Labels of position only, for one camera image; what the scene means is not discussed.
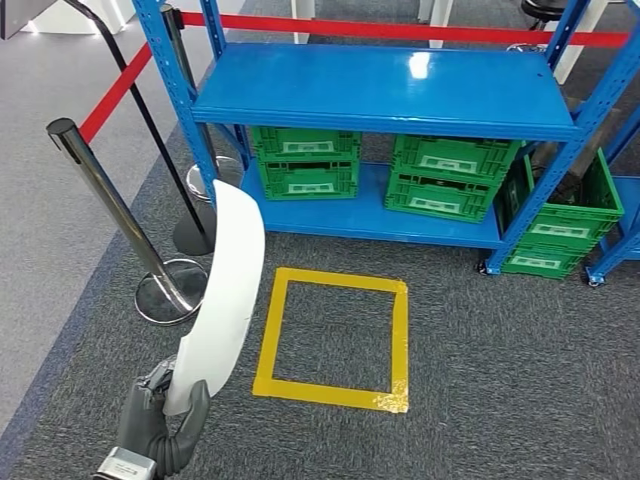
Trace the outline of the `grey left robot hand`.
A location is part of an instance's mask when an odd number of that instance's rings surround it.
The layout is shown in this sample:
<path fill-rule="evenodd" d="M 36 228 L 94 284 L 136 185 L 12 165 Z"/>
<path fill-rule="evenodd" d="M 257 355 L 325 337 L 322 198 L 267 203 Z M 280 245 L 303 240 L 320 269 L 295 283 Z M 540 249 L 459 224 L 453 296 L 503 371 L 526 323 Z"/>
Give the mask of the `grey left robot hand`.
<path fill-rule="evenodd" d="M 150 373 L 137 378 L 130 389 L 118 429 L 117 446 L 146 479 L 165 479 L 180 473 L 192 457 L 209 413 L 211 398 L 204 380 L 194 384 L 189 410 L 175 433 L 169 432 L 164 407 L 176 357 L 162 360 Z"/>

